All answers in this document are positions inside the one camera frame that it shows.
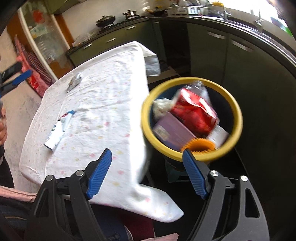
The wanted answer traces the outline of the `person's left hand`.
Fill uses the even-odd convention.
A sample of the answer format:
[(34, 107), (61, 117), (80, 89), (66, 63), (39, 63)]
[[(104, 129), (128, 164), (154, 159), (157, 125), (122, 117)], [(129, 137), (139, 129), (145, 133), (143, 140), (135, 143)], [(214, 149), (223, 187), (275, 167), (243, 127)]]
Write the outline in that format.
[(7, 124), (6, 124), (6, 109), (1, 109), (1, 122), (0, 122), (0, 145), (2, 146), (7, 139)]

